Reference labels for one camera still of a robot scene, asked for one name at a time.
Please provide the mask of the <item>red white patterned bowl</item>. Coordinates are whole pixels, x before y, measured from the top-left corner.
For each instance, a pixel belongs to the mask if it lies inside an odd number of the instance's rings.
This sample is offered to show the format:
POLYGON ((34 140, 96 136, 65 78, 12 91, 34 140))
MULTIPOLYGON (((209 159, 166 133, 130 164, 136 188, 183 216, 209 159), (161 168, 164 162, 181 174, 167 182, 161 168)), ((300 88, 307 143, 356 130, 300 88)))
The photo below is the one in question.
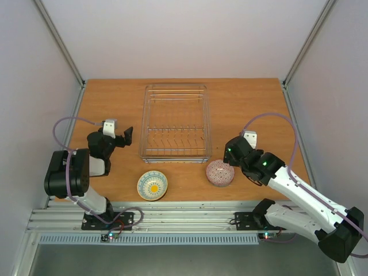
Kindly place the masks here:
POLYGON ((216 187, 226 187, 230 185, 234 176, 234 168, 224 163, 221 159, 210 162, 206 167, 206 177, 208 181, 216 187))

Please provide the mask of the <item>wire dish rack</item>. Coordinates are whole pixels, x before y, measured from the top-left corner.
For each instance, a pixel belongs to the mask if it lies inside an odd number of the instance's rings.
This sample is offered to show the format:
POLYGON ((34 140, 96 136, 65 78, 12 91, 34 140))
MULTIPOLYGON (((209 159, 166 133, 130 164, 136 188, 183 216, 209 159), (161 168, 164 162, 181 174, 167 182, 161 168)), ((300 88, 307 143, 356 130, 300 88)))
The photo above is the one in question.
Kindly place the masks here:
POLYGON ((145 88, 139 155, 146 163, 205 163, 210 159, 205 85, 156 84, 145 88))

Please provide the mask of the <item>blue yellow patterned bowl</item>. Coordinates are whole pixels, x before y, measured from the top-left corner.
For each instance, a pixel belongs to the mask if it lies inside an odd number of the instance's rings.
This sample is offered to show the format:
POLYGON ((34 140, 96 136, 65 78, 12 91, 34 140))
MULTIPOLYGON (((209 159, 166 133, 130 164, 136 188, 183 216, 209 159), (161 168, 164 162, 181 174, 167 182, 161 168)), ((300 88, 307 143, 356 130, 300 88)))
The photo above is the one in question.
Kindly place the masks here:
POLYGON ((168 180, 160 171, 147 171, 137 182, 137 192, 146 201, 157 201, 165 196, 168 180))

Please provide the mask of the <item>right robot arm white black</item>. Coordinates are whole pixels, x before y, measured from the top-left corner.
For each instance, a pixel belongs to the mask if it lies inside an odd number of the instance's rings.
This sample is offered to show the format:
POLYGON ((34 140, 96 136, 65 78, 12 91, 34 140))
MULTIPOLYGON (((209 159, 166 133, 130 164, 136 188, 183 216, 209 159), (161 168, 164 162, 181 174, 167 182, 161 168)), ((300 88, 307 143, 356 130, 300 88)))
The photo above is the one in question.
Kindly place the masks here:
POLYGON ((252 211, 261 228, 280 227, 314 243, 330 259, 344 263, 363 237, 364 214, 347 209, 325 197, 293 174, 289 166, 270 152, 255 149, 243 136, 225 145, 223 161, 240 167, 243 175, 258 186, 270 187, 303 210, 298 213, 273 200, 263 199, 252 211))

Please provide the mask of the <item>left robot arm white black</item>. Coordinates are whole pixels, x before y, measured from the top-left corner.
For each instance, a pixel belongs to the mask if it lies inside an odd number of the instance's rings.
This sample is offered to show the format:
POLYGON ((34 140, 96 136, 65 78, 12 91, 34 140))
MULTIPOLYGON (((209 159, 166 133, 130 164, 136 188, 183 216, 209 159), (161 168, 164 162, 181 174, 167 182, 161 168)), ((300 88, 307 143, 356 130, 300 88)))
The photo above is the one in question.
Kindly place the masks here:
POLYGON ((132 134, 133 127, 115 137, 99 129, 87 136, 87 148, 55 151, 44 180, 46 194, 70 200, 84 209, 87 218, 95 220, 101 228, 111 228, 116 222, 112 205, 90 186, 90 178, 109 175, 113 151, 117 147, 130 146, 132 134))

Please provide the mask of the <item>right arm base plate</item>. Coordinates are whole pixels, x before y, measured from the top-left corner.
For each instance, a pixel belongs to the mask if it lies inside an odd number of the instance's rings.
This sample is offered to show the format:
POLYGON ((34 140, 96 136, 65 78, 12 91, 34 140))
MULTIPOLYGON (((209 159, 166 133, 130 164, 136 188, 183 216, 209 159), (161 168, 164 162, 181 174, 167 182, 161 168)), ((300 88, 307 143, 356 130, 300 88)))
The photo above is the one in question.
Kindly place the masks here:
POLYGON ((230 225, 235 225, 237 231, 279 231, 284 228, 271 225, 265 218, 252 212, 235 212, 234 218, 230 219, 230 225))

